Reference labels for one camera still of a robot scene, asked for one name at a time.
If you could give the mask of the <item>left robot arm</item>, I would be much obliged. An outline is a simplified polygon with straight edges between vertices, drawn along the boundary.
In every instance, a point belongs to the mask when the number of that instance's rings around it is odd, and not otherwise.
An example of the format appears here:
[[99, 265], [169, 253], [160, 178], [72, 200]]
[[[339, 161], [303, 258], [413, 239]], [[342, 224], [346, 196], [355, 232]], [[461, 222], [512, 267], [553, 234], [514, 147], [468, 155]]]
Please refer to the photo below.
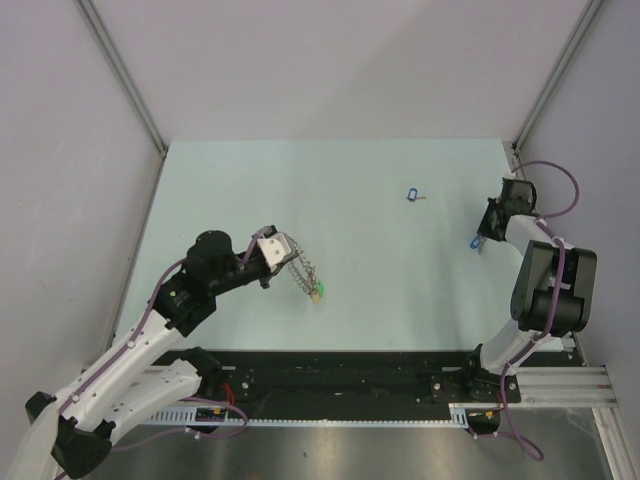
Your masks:
[[11, 479], [79, 479], [95, 470], [133, 428], [163, 408], [221, 387], [222, 367], [201, 348], [182, 353], [155, 377], [143, 374], [217, 308], [219, 296], [270, 280], [299, 254], [275, 226], [234, 252], [219, 230], [200, 234], [165, 271], [132, 329], [67, 386], [25, 404], [31, 426], [9, 470]]

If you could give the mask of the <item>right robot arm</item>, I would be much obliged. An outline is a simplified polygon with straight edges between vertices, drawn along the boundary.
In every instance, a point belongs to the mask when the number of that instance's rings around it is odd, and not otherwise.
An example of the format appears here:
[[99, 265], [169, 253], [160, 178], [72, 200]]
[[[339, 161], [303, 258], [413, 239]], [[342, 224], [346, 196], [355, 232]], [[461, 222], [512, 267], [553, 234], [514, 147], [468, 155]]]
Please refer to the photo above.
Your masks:
[[532, 182], [506, 177], [488, 205], [471, 247], [491, 240], [508, 243], [522, 256], [512, 290], [510, 319], [469, 357], [461, 376], [463, 393], [484, 401], [506, 388], [535, 351], [553, 339], [582, 331], [590, 318], [597, 255], [553, 233], [536, 211]]

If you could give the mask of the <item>metal disc keyring holder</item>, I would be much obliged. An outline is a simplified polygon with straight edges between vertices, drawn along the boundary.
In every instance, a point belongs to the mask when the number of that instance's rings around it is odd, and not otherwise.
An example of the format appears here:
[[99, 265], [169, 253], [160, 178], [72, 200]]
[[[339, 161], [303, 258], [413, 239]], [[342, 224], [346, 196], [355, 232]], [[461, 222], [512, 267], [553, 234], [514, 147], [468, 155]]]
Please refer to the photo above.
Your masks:
[[287, 265], [289, 273], [298, 287], [311, 299], [314, 293], [319, 294], [316, 291], [316, 285], [321, 281], [317, 277], [315, 266], [305, 256], [303, 250], [296, 247], [294, 254], [298, 254], [299, 257]]

